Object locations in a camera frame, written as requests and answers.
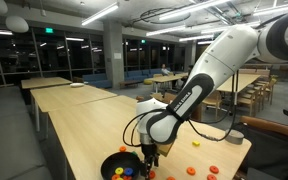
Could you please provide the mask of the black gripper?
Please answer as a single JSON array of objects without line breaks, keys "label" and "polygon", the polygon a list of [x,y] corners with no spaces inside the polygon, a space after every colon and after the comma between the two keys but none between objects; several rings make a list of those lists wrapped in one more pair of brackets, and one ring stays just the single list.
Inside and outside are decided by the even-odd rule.
[{"label": "black gripper", "polygon": [[140,174],[145,178],[145,180],[149,180],[149,173],[152,171],[154,166],[158,167],[158,157],[157,157],[157,146],[155,144],[142,144],[141,151],[144,155],[144,161],[149,162],[148,168],[145,162],[140,163]]}]

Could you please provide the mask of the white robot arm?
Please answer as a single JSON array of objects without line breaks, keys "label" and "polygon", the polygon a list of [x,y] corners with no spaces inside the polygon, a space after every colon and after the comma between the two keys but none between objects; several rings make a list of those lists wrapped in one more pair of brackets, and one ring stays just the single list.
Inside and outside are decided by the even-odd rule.
[{"label": "white robot arm", "polygon": [[144,154],[142,176],[148,177],[155,165],[157,146],[174,142],[180,125],[189,119],[196,106],[253,58],[269,63],[288,61],[288,14],[256,28],[229,27],[199,57],[172,103],[154,98],[137,103],[140,147]]}]

